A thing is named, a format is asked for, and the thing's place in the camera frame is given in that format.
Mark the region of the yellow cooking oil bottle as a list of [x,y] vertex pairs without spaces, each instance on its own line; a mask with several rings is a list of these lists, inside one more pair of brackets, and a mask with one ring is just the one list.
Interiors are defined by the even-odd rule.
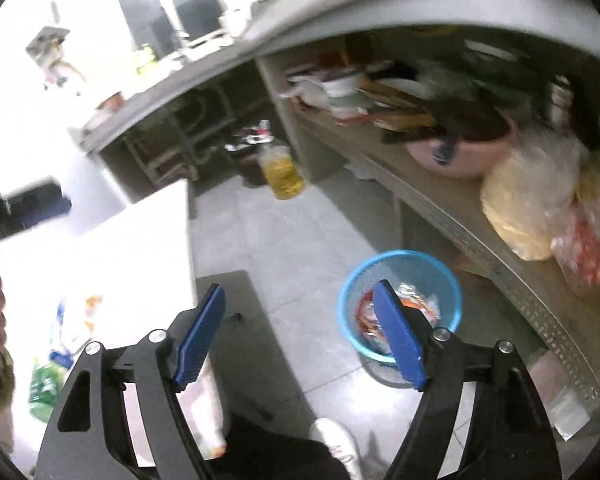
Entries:
[[268,186],[278,200],[291,200],[304,190],[291,150],[286,145],[267,145],[260,149],[259,164]]

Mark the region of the green plastic drink bottle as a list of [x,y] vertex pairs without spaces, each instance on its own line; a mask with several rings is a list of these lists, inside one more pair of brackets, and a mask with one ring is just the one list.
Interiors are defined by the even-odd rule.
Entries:
[[68,370],[55,362],[35,363],[29,390],[30,414],[47,424],[64,388]]

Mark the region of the black clay pot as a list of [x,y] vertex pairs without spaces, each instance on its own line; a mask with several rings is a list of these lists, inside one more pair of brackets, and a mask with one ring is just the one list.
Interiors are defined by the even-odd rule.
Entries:
[[260,188],[267,185],[260,166],[260,148],[274,140],[272,134],[257,134],[251,130],[235,133],[224,144],[224,152],[242,177],[242,184],[247,188]]

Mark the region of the yellow plastic bag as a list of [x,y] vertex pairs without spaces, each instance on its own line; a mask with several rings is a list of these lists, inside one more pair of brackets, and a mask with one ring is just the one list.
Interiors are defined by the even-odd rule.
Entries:
[[572,136],[525,136],[484,177],[482,212],[521,260],[552,256],[554,219],[571,202],[582,155]]

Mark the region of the blue plastic trash basket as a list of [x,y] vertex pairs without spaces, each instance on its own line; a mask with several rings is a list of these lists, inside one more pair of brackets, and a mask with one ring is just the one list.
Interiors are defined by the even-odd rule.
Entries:
[[432,327],[454,333],[460,326],[463,296],[447,266],[414,250],[383,252],[354,269],[339,293],[340,330],[361,356],[396,364],[373,309],[373,289],[382,280],[389,282],[404,308],[422,313]]

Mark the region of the white plastic bag on shelf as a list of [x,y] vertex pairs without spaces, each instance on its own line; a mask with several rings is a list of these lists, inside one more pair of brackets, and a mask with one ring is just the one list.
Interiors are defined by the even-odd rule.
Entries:
[[311,78],[301,78],[278,95],[283,100],[297,100],[318,110],[329,109],[329,96],[319,82]]

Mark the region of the red contents plastic bag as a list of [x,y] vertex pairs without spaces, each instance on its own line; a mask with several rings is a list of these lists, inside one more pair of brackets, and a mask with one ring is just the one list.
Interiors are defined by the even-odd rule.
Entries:
[[600,289],[600,198],[573,202],[562,212],[550,250],[574,292]]

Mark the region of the bowls on counter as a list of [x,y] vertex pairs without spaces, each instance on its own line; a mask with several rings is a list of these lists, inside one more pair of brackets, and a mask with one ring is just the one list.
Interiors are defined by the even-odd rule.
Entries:
[[93,131],[106,122],[106,120],[114,116],[118,110],[121,110],[123,105],[124,97],[122,96],[122,93],[116,92],[96,107],[94,115],[84,125],[83,129],[85,131]]

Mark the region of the stacked white green bowls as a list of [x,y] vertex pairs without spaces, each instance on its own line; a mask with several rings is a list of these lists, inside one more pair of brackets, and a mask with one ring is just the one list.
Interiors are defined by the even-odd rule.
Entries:
[[323,82],[329,113],[340,122],[350,122],[365,117],[370,112],[373,102],[358,90],[363,81],[364,74],[356,70],[338,74]]

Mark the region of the pink basin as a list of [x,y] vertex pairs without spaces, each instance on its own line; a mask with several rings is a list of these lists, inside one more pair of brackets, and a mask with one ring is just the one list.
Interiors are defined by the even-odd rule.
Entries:
[[407,142],[405,147],[419,166],[433,174],[460,180],[478,179],[493,169],[509,153],[518,133],[517,124],[512,118],[503,115],[503,119],[508,127],[504,136],[479,142],[459,140],[455,144],[451,160],[445,165],[434,160],[434,153],[442,148],[441,139]]

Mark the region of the white shoe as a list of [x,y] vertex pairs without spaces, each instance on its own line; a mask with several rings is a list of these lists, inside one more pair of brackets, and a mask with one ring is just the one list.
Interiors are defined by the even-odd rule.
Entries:
[[358,446],[352,434],[339,422],[327,417],[315,419],[310,429],[310,438],[326,445],[332,457],[347,469],[351,479],[364,479]]

